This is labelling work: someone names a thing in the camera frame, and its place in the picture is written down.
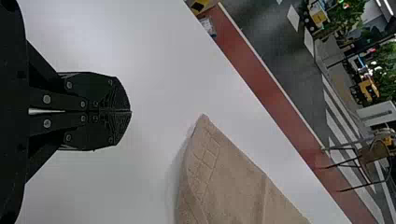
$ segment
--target road marking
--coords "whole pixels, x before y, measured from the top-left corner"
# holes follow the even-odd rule
[[[329,111],[326,110],[326,117],[327,117],[327,123],[334,133],[335,137],[338,139],[340,143],[345,143],[346,139],[345,137],[341,134],[341,131],[339,130],[337,124],[334,122],[332,119],[332,116],[329,114]],[[331,138],[329,138],[330,142],[330,147],[334,146],[334,142],[332,141]],[[332,151],[332,159],[334,162],[341,162],[344,161],[345,158],[342,156],[341,152],[335,150]],[[344,177],[346,180],[349,182],[351,186],[358,186],[361,185],[361,182],[359,181],[358,177],[355,175],[355,173],[352,172],[350,168],[340,168],[339,169],[341,173],[343,173]],[[384,223],[384,217],[382,216],[382,212],[379,209],[378,205],[375,203],[373,197],[369,194],[369,192],[365,188],[361,189],[355,189],[356,193],[359,195],[361,198],[361,201],[366,205],[366,207],[369,209],[369,211],[373,214],[375,219],[377,220],[378,223]]]
[[[354,141],[358,140],[355,137],[355,134],[352,132],[352,130],[350,130],[349,127],[347,126],[347,123],[344,120],[344,117],[340,114],[338,109],[335,107],[335,104],[332,102],[332,99],[330,99],[330,96],[327,94],[326,91],[323,91],[323,92],[324,92],[324,99],[325,99],[327,105],[329,106],[330,110],[334,113],[334,115],[337,118],[337,120],[341,123],[341,126],[344,128],[344,130],[346,131],[346,133],[349,136],[349,138],[351,139],[351,141],[354,142]],[[337,126],[336,128],[338,129],[337,131],[340,132],[341,135],[343,135],[341,130],[339,129],[339,127]],[[340,141],[341,144],[347,143],[347,140],[345,138],[343,140],[345,140],[345,142],[341,142]],[[356,148],[361,148],[361,144],[355,144],[355,146],[356,146]],[[346,150],[346,153],[349,155],[350,158],[355,158],[356,157],[356,154],[352,150]],[[370,180],[367,178],[366,174],[363,172],[362,169],[360,169],[360,170],[361,170],[361,173],[362,173],[364,179],[367,182],[369,182]],[[376,192],[375,187],[373,185],[370,186],[370,187],[371,187],[371,189],[374,192]]]
[[[308,48],[309,52],[312,54],[312,57],[315,57],[314,52],[314,38],[312,35],[309,34],[309,31],[305,27],[305,34],[304,34],[304,44]]]
[[[343,114],[345,115],[347,121],[351,124],[352,128],[354,129],[355,133],[357,133],[358,135],[360,134],[359,129],[357,127],[357,125],[355,124],[355,122],[353,121],[352,117],[350,117],[349,113],[347,112],[344,104],[341,102],[341,100],[339,99],[338,95],[334,92],[334,90],[332,89],[332,87],[330,86],[330,83],[327,81],[326,77],[322,76],[323,79],[323,83],[326,86],[326,89],[329,91],[329,93],[331,94],[332,98],[334,99],[334,101],[338,104],[338,106],[341,108],[341,111],[343,112]],[[343,123],[341,123],[343,125],[343,127],[345,127],[346,132],[348,133],[349,137],[351,138],[352,141],[356,141],[357,138],[355,135],[352,134],[352,132],[348,132],[347,129],[349,129],[349,127]],[[380,167],[379,161],[375,161],[375,169],[378,172],[378,176],[380,179],[384,178],[384,174],[382,173],[382,169]],[[385,194],[385,198],[387,199],[387,203],[388,203],[388,207],[389,207],[389,211],[391,214],[391,217],[393,219],[393,222],[396,223],[396,209],[395,206],[393,204],[393,200],[390,197],[390,193],[389,193],[389,188],[387,183],[382,183],[382,188],[384,189],[384,194]]]
[[[289,8],[288,19],[291,25],[294,27],[294,30],[298,32],[298,23],[300,21],[300,16],[298,15],[296,9],[292,5],[290,5]]]
[[[355,131],[355,133],[357,135],[361,135],[359,132],[358,126],[356,126],[355,121],[353,121],[352,117],[350,117],[350,114],[347,112],[344,104],[341,102],[338,95],[334,92],[334,90],[330,86],[330,83],[327,81],[326,77],[322,76],[322,80],[323,80],[323,83],[324,83],[326,89],[329,91],[329,93],[332,96],[332,98],[334,99],[334,101],[338,104],[338,107],[340,107],[341,112],[343,112],[343,114],[346,116],[347,121],[351,124],[353,131]]]

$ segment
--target crosswalk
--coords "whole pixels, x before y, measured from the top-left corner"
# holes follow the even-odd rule
[[[290,21],[291,25],[293,26],[294,30],[298,33],[300,16],[293,5],[290,5],[287,18]],[[306,28],[304,28],[304,44],[308,49],[308,51],[311,53],[312,57],[315,57],[314,39],[312,38],[312,35],[309,33],[308,29]]]
[[[324,99],[327,104],[326,108],[326,120],[329,126],[330,134],[329,143],[330,147],[338,144],[344,144],[351,141],[356,141],[358,138],[361,138],[360,131],[358,126],[356,125],[354,119],[348,113],[347,108],[341,102],[335,91],[333,90],[331,84],[327,80],[326,77],[322,77],[323,80],[323,94]],[[346,151],[332,151],[331,154],[328,154],[333,162],[345,161],[351,158],[355,158],[356,155],[352,150]],[[339,168],[340,171],[345,176],[346,180],[349,182],[351,186],[358,186],[364,183],[367,179],[367,176],[361,176],[361,172],[354,171],[353,169],[347,167]],[[384,178],[384,174],[382,173],[379,162],[375,163],[375,169],[377,171],[378,176],[382,179]],[[383,193],[385,194],[385,198],[389,207],[390,216],[393,220],[392,223],[396,223],[396,212],[395,207],[390,198],[389,189],[386,183],[383,183],[381,186],[371,186],[370,188],[362,188],[356,189],[357,194],[361,198],[361,201],[367,206],[370,212],[373,214],[378,223],[385,223],[383,209],[381,209],[377,202],[375,201],[376,194]]]

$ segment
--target yellow vehicle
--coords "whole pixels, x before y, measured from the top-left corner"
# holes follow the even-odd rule
[[[350,93],[358,105],[371,105],[379,98],[379,91],[371,78],[350,88]]]
[[[191,8],[194,15],[200,14],[208,5],[213,2],[212,0],[188,0],[187,5]]]

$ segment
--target screw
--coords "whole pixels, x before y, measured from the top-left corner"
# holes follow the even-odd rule
[[[49,105],[50,104],[50,96],[49,95],[44,95],[43,96],[43,102],[44,102],[44,104]]]
[[[44,120],[44,128],[50,128],[50,125],[51,125],[51,122],[50,122],[50,120],[49,119],[45,119]]]
[[[71,90],[73,88],[73,83],[72,82],[66,82],[66,88]]]
[[[68,134],[67,136],[66,136],[66,142],[70,142],[72,140],[72,135],[71,134]]]

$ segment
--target sidewalk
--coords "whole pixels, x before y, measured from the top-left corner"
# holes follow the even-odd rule
[[[338,47],[334,36],[330,36],[325,43],[321,42],[320,40],[315,41],[315,61],[318,65],[318,68],[330,81],[332,87],[336,90],[337,95],[340,97],[346,106],[346,109],[356,122],[361,135],[366,137],[370,135],[370,128],[365,127],[364,124],[357,118],[356,110],[362,108],[362,106],[356,104],[355,100],[350,94],[349,87],[353,86],[353,83],[349,74],[341,63],[330,69],[326,68],[332,63],[339,62],[343,59],[344,53]]]

